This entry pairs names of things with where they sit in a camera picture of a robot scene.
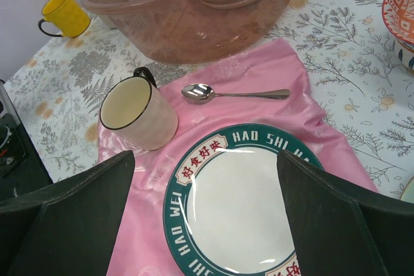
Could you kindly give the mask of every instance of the table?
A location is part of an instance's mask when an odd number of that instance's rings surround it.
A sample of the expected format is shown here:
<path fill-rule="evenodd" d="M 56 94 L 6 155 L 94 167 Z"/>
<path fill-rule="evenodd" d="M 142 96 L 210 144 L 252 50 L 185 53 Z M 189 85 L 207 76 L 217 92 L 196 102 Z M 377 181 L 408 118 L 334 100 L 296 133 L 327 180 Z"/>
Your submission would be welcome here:
<path fill-rule="evenodd" d="M 291 0 L 257 45 L 283 38 L 305 64 L 324 119 L 346 135 L 378 190 L 398 198 L 414 175 L 414 77 L 391 45 L 382 0 Z M 146 66 L 159 85 L 205 65 L 166 65 L 94 18 L 75 39 L 53 38 L 6 83 L 53 181 L 97 159 L 98 109 L 108 90 Z"/>

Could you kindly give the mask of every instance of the spoon handle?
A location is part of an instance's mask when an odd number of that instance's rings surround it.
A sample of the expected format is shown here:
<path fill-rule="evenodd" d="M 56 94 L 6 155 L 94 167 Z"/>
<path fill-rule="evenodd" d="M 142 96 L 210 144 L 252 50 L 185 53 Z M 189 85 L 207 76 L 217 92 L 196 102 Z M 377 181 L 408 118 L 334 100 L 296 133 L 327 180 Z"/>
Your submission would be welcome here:
<path fill-rule="evenodd" d="M 227 93 L 218 93 L 219 96 L 229 96 L 229 97 L 258 97 L 258 98 L 270 98 L 273 100 L 286 100 L 290 96 L 289 90 L 272 90 L 270 92 L 260 92 L 260 93 L 246 93 L 246 94 L 227 94 Z"/>

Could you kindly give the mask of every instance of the mug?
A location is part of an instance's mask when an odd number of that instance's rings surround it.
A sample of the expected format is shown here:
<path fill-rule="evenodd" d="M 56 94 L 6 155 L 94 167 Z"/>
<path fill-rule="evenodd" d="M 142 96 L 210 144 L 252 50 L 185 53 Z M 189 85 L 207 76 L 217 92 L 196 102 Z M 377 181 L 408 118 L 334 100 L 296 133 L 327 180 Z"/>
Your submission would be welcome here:
<path fill-rule="evenodd" d="M 168 143 L 178 127 L 178 116 L 161 96 L 148 68 L 116 84 L 105 97 L 101 124 L 143 150 L 157 150 Z"/>
<path fill-rule="evenodd" d="M 75 0 L 49 0 L 41 13 L 44 19 L 39 21 L 38 27 L 42 33 L 51 37 L 75 38 L 91 24 L 91 19 Z M 55 35 L 44 31 L 41 27 L 44 22 L 55 24 L 63 34 Z"/>

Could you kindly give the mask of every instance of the white wall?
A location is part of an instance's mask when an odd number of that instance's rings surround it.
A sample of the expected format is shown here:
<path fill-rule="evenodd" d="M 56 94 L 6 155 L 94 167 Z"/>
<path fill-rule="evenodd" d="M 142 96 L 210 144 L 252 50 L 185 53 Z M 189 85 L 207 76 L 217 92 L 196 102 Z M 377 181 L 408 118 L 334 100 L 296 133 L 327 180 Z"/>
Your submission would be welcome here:
<path fill-rule="evenodd" d="M 47 1 L 0 0 L 0 79 L 13 76 L 50 39 L 38 29 Z"/>

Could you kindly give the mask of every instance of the white mug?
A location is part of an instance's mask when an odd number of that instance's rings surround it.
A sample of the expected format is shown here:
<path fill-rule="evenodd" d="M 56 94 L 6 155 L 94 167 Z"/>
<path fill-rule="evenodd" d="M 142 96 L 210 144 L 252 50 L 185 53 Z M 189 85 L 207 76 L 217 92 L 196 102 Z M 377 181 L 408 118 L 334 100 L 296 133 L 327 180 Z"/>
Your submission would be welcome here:
<path fill-rule="evenodd" d="M 157 150 L 168 143 L 179 122 L 145 67 L 135 69 L 134 76 L 109 91 L 99 117 L 105 128 L 143 150 Z"/>

